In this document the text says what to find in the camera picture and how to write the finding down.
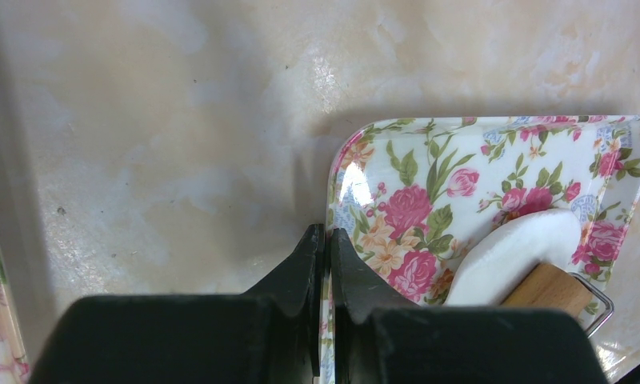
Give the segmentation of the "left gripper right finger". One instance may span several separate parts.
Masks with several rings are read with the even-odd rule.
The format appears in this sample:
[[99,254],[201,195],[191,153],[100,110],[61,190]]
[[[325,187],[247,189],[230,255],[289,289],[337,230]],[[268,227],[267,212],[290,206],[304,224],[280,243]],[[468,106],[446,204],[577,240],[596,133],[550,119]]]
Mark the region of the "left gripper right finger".
[[338,383],[604,383],[588,337],[559,310],[422,307],[350,236],[329,240]]

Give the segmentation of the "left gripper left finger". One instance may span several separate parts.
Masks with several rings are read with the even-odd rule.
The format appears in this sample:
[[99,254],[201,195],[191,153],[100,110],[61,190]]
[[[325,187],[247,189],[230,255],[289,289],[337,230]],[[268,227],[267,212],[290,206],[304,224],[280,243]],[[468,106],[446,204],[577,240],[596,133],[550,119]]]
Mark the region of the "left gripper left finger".
[[32,383],[311,383],[320,374],[321,224],[240,294],[96,295],[61,316]]

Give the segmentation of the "white dough piece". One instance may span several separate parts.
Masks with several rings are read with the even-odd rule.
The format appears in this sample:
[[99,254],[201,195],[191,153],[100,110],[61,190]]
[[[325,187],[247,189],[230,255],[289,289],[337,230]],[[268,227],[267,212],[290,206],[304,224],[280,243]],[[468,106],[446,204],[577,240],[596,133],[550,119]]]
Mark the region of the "white dough piece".
[[540,264],[564,270],[579,247],[582,228],[568,209],[527,214],[498,227],[464,257],[446,306],[496,306]]

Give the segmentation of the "wooden double-ended rolling pin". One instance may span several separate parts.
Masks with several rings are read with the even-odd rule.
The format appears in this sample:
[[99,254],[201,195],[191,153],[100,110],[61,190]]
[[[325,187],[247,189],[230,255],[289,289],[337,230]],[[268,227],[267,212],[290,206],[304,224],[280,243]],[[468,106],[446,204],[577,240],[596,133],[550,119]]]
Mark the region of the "wooden double-ended rolling pin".
[[546,263],[536,265],[501,305],[559,310],[577,320],[589,338],[615,311],[613,301],[582,275]]

